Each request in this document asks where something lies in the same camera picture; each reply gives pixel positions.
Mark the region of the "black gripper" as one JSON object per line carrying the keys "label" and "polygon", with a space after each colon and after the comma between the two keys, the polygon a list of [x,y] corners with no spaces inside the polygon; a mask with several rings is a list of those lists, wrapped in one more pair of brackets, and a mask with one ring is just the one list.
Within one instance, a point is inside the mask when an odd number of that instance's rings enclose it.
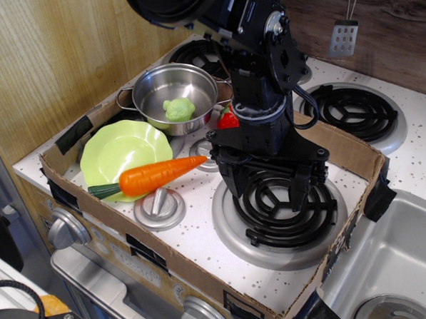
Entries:
{"label": "black gripper", "polygon": [[[222,179],[230,193],[240,198],[248,186],[249,167],[293,171],[290,202],[294,212],[301,211],[311,188],[318,182],[317,174],[327,173],[327,149],[299,134],[318,122],[317,102],[296,83],[288,84],[283,90],[266,75],[243,69],[232,70],[230,75],[232,109],[238,126],[219,127],[206,135]],[[294,122],[293,93],[313,108],[312,118],[307,123]]]}

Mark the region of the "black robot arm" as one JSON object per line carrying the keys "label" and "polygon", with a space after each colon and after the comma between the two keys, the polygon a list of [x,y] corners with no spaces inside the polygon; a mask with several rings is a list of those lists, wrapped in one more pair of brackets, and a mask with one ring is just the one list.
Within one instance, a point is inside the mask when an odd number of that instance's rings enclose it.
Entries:
{"label": "black robot arm", "polygon": [[127,0],[149,23],[186,27],[212,43],[230,76],[235,128],[211,131],[211,157],[234,196],[251,171],[278,172],[290,181],[290,205],[300,211],[310,189],[325,181],[329,153],[303,138],[293,97],[307,57],[298,50],[281,0]]}

